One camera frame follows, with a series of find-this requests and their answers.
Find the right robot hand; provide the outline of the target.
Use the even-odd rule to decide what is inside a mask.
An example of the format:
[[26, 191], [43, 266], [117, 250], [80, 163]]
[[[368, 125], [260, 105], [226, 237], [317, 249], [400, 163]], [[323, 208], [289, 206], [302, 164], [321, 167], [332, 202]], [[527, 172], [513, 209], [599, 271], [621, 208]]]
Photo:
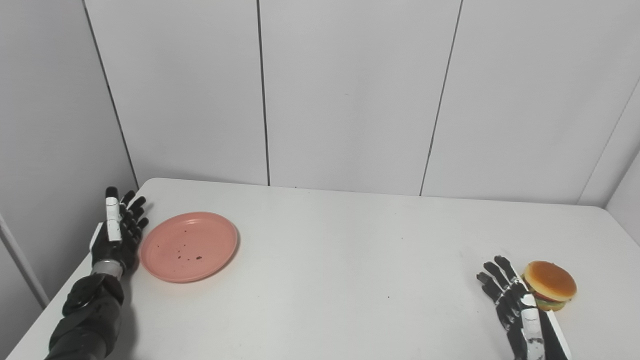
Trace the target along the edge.
[[502, 255], [476, 275], [494, 304], [515, 360], [571, 360], [562, 328], [551, 310], [542, 310], [530, 287]]

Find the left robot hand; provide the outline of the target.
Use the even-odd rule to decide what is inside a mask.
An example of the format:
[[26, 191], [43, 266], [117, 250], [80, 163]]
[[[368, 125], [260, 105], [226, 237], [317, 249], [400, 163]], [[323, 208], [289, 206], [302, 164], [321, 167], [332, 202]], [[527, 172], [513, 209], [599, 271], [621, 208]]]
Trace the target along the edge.
[[143, 230], [149, 224], [144, 217], [146, 202], [144, 196], [137, 197], [133, 190], [120, 197], [117, 187], [106, 188], [106, 219], [98, 227], [90, 247], [93, 268], [107, 269], [117, 277], [134, 268]]

